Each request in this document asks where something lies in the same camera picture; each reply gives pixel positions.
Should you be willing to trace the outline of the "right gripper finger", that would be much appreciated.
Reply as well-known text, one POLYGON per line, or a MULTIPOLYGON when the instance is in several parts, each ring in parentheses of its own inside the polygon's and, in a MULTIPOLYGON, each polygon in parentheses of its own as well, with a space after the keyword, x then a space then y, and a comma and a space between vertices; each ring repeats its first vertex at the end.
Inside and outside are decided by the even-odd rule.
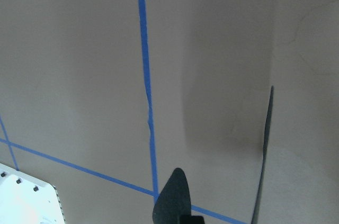
POLYGON ((175 168, 160 192, 152 211, 153 223, 204 223, 203 216, 192 214, 191 197, 183 169, 175 168))

